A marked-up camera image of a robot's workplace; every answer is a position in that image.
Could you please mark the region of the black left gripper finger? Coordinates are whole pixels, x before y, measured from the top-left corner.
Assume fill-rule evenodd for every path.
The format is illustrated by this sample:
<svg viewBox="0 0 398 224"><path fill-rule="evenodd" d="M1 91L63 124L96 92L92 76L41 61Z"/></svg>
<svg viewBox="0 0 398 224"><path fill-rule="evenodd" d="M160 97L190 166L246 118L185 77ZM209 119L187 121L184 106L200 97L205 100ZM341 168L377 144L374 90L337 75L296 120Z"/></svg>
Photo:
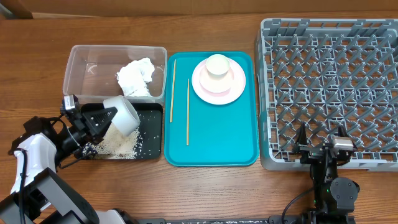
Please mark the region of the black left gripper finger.
<svg viewBox="0 0 398 224"><path fill-rule="evenodd" d="M83 106L82 116L85 119L86 140L92 144L99 144L108 131L112 119L118 110L115 107Z"/></svg>
<svg viewBox="0 0 398 224"><path fill-rule="evenodd" d="M98 151L96 150L96 145L94 144L86 144L82 150L82 156L95 157L97 153Z"/></svg>

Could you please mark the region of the white grey bowl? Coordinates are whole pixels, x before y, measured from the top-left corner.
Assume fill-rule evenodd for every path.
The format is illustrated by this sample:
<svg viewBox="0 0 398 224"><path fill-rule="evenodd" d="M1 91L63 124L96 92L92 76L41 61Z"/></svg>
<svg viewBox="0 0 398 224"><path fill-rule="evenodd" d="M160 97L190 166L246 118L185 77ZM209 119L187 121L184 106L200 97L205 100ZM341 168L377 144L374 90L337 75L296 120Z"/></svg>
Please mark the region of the white grey bowl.
<svg viewBox="0 0 398 224"><path fill-rule="evenodd" d="M133 105L123 96L115 96L103 101L104 108L115 107L117 113L112 119L112 123L124 136L132 134L140 125L140 119Z"/></svg>

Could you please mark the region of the white paper cup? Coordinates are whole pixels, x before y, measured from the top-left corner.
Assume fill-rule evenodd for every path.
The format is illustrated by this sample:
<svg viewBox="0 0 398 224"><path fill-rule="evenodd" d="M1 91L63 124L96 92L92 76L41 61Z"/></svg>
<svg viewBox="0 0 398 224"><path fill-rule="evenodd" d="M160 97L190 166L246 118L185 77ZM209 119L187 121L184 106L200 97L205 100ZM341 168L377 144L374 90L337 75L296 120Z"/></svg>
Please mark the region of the white paper cup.
<svg viewBox="0 0 398 224"><path fill-rule="evenodd" d="M205 67L211 75L220 77L229 71L229 59L224 55L214 54L207 58Z"/></svg>

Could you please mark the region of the pink bowl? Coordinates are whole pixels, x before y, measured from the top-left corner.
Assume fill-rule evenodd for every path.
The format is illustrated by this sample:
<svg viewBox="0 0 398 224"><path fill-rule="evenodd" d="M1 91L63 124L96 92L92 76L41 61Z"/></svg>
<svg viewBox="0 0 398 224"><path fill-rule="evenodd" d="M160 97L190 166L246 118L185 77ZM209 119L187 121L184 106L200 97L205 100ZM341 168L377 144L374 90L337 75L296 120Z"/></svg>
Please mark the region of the pink bowl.
<svg viewBox="0 0 398 224"><path fill-rule="evenodd" d="M203 68L199 76L200 85L212 93L222 93L232 87L234 75L232 69L229 69L224 75L214 75L206 68Z"/></svg>

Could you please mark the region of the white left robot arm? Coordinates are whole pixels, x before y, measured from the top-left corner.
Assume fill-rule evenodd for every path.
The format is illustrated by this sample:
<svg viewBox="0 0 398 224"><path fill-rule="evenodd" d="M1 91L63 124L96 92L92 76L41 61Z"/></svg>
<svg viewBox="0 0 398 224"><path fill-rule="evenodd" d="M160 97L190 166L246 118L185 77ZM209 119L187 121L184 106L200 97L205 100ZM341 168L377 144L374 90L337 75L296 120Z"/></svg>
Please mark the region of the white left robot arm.
<svg viewBox="0 0 398 224"><path fill-rule="evenodd" d="M56 168L87 143L99 143L111 124L131 133L132 110L119 106L87 104L82 108L63 106L71 127L56 132L60 117L34 116L24 123L25 133L13 141L8 152L17 158L16 182L1 201L1 220L5 223L33 223L43 210L56 210L44 223L135 223L125 211L97 212L57 173Z"/></svg>

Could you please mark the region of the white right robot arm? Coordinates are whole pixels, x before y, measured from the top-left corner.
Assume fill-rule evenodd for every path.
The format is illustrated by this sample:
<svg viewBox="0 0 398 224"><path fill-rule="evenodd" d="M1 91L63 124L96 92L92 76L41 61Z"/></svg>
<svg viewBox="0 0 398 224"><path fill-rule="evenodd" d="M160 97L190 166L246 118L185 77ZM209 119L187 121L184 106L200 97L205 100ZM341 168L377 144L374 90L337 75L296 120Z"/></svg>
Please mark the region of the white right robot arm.
<svg viewBox="0 0 398 224"><path fill-rule="evenodd" d="M338 127L338 133L316 147L308 145L305 124L297 131L293 152L300 154L300 163L310 166L313 187L295 197L287 207L310 192L314 193L315 207L302 213L291 223L354 223L354 203L358 198L360 186L355 181L338 175L338 167L347 164L357 146L346 133Z"/></svg>

